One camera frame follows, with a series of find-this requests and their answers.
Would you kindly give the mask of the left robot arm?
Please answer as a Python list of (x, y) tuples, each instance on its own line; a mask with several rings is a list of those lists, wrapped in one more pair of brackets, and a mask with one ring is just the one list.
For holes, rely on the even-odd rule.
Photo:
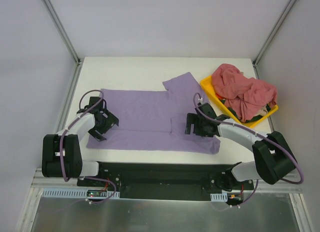
[(88, 177), (94, 186), (102, 186), (106, 175), (99, 170), (99, 162), (83, 160), (80, 142), (86, 134), (98, 142), (104, 142), (107, 140), (104, 134), (118, 125), (119, 119), (107, 109), (106, 100), (91, 96), (89, 104), (78, 110), (75, 119), (66, 128), (43, 138), (43, 176), (67, 181)]

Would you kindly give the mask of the purple t shirt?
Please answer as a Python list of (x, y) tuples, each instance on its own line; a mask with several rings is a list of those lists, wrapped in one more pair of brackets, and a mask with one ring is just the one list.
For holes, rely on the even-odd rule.
[(208, 97), (190, 72), (164, 81), (164, 91), (103, 89), (111, 112), (119, 119), (104, 141), (89, 137), (86, 147), (101, 150), (176, 151), (216, 154), (220, 140), (185, 134), (193, 96)]

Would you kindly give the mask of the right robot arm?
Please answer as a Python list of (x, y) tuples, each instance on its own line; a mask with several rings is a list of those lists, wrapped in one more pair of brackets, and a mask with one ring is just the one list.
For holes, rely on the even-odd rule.
[(186, 116), (185, 134), (229, 139), (253, 153), (253, 161), (238, 162), (225, 171), (228, 188), (237, 189), (249, 180), (263, 180), (269, 185), (278, 181), (296, 185), (304, 182), (302, 169), (280, 132), (254, 131), (229, 116), (217, 116), (208, 103), (198, 104), (195, 110)]

